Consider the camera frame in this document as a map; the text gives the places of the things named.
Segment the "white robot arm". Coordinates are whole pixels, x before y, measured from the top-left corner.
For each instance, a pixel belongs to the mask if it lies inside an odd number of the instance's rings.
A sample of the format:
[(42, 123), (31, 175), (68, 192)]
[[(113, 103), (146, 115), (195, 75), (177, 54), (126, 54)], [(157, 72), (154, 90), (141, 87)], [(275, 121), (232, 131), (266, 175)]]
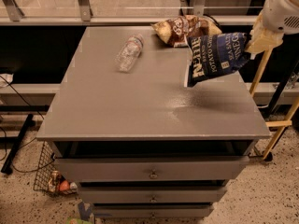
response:
[(250, 31), (245, 52), (259, 54), (278, 47), (284, 35), (299, 33), (299, 0), (265, 0)]

